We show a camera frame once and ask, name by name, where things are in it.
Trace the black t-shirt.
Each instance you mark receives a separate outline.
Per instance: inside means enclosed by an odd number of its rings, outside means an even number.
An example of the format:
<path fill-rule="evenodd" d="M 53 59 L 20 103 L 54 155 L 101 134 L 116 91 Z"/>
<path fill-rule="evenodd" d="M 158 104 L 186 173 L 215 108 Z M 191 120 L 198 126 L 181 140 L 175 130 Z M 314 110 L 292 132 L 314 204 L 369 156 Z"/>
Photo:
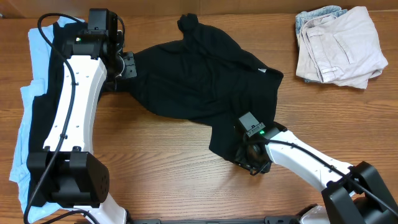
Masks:
<path fill-rule="evenodd" d="M 159 116 L 211 126 L 210 151 L 234 162 L 242 144 L 238 119 L 251 113 L 272 124 L 283 74 L 195 14 L 183 15 L 177 25 L 182 40 L 136 53 L 137 77 L 107 90 L 128 92 Z"/>

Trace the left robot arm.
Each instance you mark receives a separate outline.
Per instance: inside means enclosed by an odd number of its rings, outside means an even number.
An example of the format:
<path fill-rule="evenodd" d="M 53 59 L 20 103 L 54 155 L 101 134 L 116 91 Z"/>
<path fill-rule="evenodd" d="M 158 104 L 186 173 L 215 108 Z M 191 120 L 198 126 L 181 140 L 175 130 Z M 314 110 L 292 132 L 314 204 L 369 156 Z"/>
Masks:
<path fill-rule="evenodd" d="M 109 170 L 92 143 L 101 92 L 137 75 L 133 53 L 123 50 L 125 33 L 116 13 L 92 8 L 83 29 L 55 50 L 63 63 L 60 97 L 48 136 L 27 158 L 34 188 L 26 213 L 51 202 L 90 223 L 132 222 L 109 193 Z"/>

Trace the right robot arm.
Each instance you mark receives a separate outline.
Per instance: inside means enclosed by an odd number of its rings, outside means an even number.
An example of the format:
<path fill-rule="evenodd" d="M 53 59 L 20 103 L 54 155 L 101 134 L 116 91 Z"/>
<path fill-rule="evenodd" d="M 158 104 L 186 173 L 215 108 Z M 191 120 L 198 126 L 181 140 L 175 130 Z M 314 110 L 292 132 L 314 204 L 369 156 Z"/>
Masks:
<path fill-rule="evenodd" d="M 317 189 L 323 206 L 314 205 L 293 223 L 397 223 L 397 203 L 380 173 L 362 161 L 354 166 L 305 144 L 279 123 L 266 126 L 251 113 L 239 119 L 242 145 L 235 163 L 251 175 L 285 167 Z"/>

